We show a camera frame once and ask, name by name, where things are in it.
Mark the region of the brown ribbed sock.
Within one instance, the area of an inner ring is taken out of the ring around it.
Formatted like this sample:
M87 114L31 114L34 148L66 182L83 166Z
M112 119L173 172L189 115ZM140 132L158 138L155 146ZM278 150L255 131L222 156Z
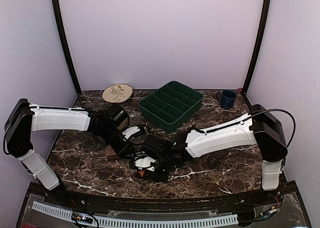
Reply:
M119 160L120 157L116 154L113 148L108 145L105 149L105 155L108 160Z

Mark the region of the red yellow argyle sock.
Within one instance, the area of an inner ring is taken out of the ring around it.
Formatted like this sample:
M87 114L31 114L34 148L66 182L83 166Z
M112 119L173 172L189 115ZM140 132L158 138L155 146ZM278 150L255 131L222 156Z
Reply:
M145 175L145 171L144 170L138 170L136 172L136 175L135 175L138 179L145 179L146 178L146 175Z

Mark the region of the dark blue mug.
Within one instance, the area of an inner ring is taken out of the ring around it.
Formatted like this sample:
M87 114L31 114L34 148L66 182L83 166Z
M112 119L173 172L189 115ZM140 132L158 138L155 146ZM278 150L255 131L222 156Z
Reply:
M217 92L215 97L223 109L229 110L234 106L237 94L232 90L223 90Z

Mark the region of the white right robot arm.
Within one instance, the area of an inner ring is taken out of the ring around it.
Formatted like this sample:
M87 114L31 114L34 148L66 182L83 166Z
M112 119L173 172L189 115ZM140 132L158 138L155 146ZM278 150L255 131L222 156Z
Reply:
M143 155L135 159L134 166L165 183L168 173L186 161L229 148L257 145L262 156L262 189L255 193L255 201L266 205L275 196L290 145L282 123L273 115L283 111L255 104L249 113L236 119L204 129L193 126L177 133L172 141L148 135L142 144Z

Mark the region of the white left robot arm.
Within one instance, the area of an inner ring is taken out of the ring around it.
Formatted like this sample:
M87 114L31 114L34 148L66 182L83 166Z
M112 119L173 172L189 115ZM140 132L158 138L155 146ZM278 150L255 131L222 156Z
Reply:
M105 110L50 107L20 99L4 125L3 152L18 159L60 206L71 201L64 183L31 143L31 133L46 130L89 132L111 146L122 159L135 154L130 138L145 133L142 125L129 126L128 113L117 104Z

